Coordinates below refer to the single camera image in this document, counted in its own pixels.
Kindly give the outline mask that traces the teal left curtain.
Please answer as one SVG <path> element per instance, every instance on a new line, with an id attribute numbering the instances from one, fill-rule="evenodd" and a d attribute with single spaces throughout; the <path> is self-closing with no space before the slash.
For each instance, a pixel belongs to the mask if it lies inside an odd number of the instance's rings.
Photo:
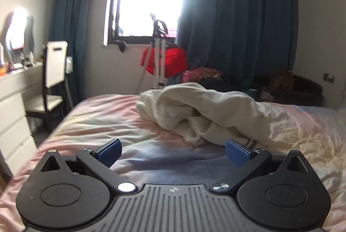
<path id="1" fill-rule="evenodd" d="M 73 59 L 73 72 L 68 76 L 74 104 L 85 99 L 85 49 L 90 0 L 54 0 L 50 22 L 50 41 L 64 40 L 67 55 Z"/>

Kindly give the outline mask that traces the pastel rainbow duvet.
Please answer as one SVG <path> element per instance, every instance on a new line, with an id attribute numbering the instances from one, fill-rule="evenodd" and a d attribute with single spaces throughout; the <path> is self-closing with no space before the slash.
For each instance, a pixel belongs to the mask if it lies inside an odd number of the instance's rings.
<path id="1" fill-rule="evenodd" d="M 1 230 L 22 231 L 16 197 L 27 177 L 50 149 L 74 155 L 98 148 L 113 138 L 123 153 L 112 170 L 137 186 L 145 183 L 205 184 L 224 176 L 231 163 L 224 147 L 205 143 L 192 147 L 176 133 L 144 121 L 137 113 L 137 96 L 104 95 L 80 103 L 44 140 L 1 195 Z M 324 223 L 327 231 L 345 230 L 345 109 L 267 103 L 269 150 L 273 154 L 298 149 L 314 168 L 331 197 Z"/>

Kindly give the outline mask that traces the red bag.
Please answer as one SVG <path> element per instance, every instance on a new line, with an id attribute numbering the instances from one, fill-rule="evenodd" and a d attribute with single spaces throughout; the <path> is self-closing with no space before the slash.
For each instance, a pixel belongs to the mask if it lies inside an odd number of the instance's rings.
<path id="1" fill-rule="evenodd" d="M 146 66 L 147 72 L 154 74 L 154 60 L 155 60 L 155 49 L 149 47 L 144 50 L 140 65 L 142 67 Z M 177 74 L 180 74 L 189 68 L 189 64 L 186 60 L 185 50 L 179 48 L 178 46 L 170 47 L 166 50 L 165 58 L 165 78 L 170 78 Z"/>

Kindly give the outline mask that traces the white dining chair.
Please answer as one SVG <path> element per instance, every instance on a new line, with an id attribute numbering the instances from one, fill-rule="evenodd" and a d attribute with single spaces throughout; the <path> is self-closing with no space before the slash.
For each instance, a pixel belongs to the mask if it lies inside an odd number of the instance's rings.
<path id="1" fill-rule="evenodd" d="M 42 92 L 25 101 L 26 115 L 41 119 L 49 133 L 54 113 L 66 110 L 64 96 L 52 95 L 50 90 L 65 82 L 67 48 L 65 40 L 47 43 L 43 51 Z"/>

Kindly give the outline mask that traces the white zip-up sweatshirt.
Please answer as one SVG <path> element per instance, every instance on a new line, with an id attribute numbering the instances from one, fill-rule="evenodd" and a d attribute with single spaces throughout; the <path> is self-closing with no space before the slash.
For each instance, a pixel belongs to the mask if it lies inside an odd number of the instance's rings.
<path id="1" fill-rule="evenodd" d="M 270 145 L 264 105 L 239 91 L 176 84 L 141 93 L 136 107 L 142 119 L 180 135 L 194 147 L 205 142 L 224 146 L 229 139 L 249 147 Z"/>

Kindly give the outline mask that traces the vanity mirror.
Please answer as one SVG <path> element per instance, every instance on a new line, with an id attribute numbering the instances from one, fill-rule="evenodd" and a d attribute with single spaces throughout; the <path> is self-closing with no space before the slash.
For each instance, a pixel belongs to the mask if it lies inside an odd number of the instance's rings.
<path id="1" fill-rule="evenodd" d="M 10 50 L 34 52 L 34 18 L 22 6 L 17 6 L 9 16 L 5 43 Z"/>

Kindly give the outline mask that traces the white dresser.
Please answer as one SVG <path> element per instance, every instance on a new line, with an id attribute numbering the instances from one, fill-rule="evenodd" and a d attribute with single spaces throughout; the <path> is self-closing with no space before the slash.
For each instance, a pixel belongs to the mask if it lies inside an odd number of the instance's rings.
<path id="1" fill-rule="evenodd" d="M 10 177 L 37 152 L 24 101 L 41 93 L 42 64 L 1 76 L 1 172 Z"/>

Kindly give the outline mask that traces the teal curtain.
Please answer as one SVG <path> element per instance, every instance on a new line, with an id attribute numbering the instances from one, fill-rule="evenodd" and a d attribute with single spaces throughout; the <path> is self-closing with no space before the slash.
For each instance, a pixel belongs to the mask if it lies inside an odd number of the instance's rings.
<path id="1" fill-rule="evenodd" d="M 190 68 L 249 86 L 256 76 L 292 70 L 297 36 L 298 0 L 183 0 L 177 42 Z"/>
<path id="2" fill-rule="evenodd" d="M 90 0 L 54 0 L 50 22 L 50 41 L 64 40 L 67 55 L 73 59 L 73 72 L 68 76 L 74 104 L 85 99 L 85 49 Z"/>

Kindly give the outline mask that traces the teal right curtain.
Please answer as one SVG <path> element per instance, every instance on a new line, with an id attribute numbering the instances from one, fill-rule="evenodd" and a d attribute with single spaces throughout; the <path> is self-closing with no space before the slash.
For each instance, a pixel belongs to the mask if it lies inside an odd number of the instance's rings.
<path id="1" fill-rule="evenodd" d="M 183 0 L 177 42 L 190 68 L 249 86 L 256 76 L 292 70 L 297 36 L 298 0 Z"/>

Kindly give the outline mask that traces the wall power socket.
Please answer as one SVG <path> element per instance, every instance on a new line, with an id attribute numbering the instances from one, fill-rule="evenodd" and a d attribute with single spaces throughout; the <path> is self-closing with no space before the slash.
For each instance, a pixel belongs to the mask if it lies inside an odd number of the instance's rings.
<path id="1" fill-rule="evenodd" d="M 335 76 L 329 73 L 324 73 L 323 81 L 334 84 Z"/>

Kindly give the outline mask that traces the silver tripod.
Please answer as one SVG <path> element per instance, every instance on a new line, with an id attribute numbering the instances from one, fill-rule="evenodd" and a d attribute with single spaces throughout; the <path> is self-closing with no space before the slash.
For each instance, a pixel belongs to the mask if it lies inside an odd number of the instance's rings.
<path id="1" fill-rule="evenodd" d="M 141 90 L 145 73 L 149 64 L 150 56 L 154 53 L 154 86 L 153 89 L 163 89 L 165 86 L 165 55 L 167 46 L 168 28 L 164 21 L 156 18 L 154 14 L 150 14 L 154 29 L 152 33 L 152 42 L 144 59 L 144 67 L 141 78 L 139 80 L 136 93 Z"/>

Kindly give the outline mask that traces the pile of clothes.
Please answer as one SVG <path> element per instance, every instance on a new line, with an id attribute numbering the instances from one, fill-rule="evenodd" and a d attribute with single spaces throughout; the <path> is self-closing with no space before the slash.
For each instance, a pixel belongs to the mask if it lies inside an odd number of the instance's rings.
<path id="1" fill-rule="evenodd" d="M 222 73 L 211 68 L 196 68 L 185 70 L 183 73 L 172 76 L 168 79 L 167 85 L 181 83 L 198 83 L 207 90 L 216 90 L 219 92 L 239 91 L 246 93 L 255 100 L 259 100 L 262 87 L 257 84 L 251 86 L 242 86 L 235 81 L 229 74 Z"/>

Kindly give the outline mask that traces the brown cardboard box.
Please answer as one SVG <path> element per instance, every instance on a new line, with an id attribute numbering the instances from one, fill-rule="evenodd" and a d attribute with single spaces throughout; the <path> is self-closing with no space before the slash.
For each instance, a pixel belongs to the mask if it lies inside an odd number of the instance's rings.
<path id="1" fill-rule="evenodd" d="M 295 78 L 291 71 L 276 70 L 269 81 L 269 91 L 292 91 L 294 87 Z"/>

